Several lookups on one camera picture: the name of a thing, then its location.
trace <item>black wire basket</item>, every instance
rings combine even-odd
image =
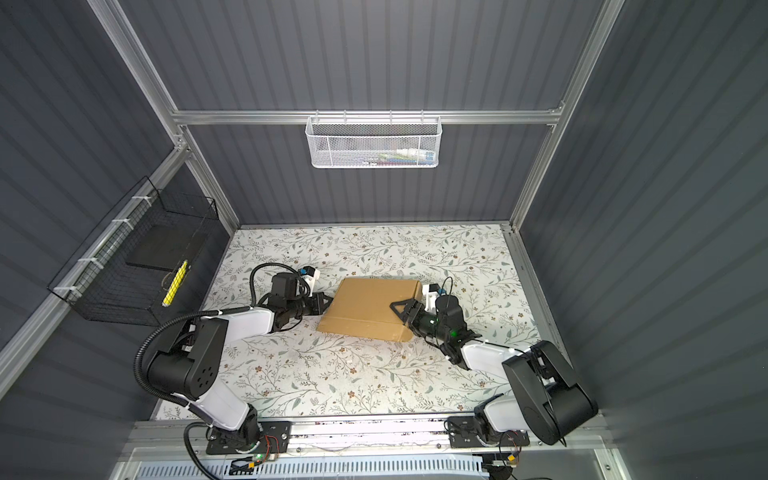
[[[112,220],[116,225],[100,246],[79,258],[86,251],[81,246],[48,289],[85,319],[158,326],[203,302],[207,285],[187,280],[217,225],[218,210],[209,197],[154,188],[132,200],[135,208],[124,219]],[[149,237],[163,240],[168,233],[176,248],[168,255],[155,252],[162,267],[135,263],[136,250],[147,251]]]

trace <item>floral tablecloth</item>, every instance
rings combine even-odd
[[[247,304],[250,269],[267,261],[316,266],[316,291],[330,295],[345,276],[422,283],[452,276],[469,328],[509,346],[538,340],[499,225],[239,230],[205,307]],[[259,295],[278,271],[256,275]],[[467,410],[509,390],[506,379],[452,366],[417,337],[391,343],[320,333],[318,321],[305,317],[290,332],[227,346],[219,375],[261,417]],[[155,418],[190,416],[164,402]]]

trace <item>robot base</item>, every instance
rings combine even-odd
[[[488,439],[489,442],[483,442],[477,433],[477,420],[475,417],[470,416],[457,416],[448,417],[449,425],[455,425],[460,432],[453,432],[450,435],[451,448],[452,449],[471,449],[477,447],[487,447],[490,445],[497,445],[499,441],[496,439]],[[503,433],[499,436],[502,443],[502,448],[511,447],[515,449],[515,446],[525,447],[531,444],[531,440],[528,438],[528,433],[525,431],[510,430],[507,435]]]
[[[261,436],[259,437],[259,443],[256,448],[249,452],[248,455],[266,455],[266,438],[265,435],[274,437],[275,441],[270,439],[270,455],[273,453],[285,453],[288,451],[288,441],[290,440],[290,422],[261,422]],[[229,455],[238,454],[234,445],[230,445],[226,437],[218,435],[217,429],[214,429],[208,437],[208,446],[205,452],[208,455]]]

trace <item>white wire basket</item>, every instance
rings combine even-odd
[[[437,167],[441,136],[440,117],[418,114],[314,115],[306,121],[317,168]]]

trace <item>vent grille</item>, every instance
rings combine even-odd
[[[375,475],[451,475],[488,478],[482,460],[472,455],[382,455],[359,457],[280,458],[256,468],[253,473],[228,475],[231,459],[203,460],[221,478],[361,478]],[[198,480],[205,477],[192,461],[142,462],[136,480]]]

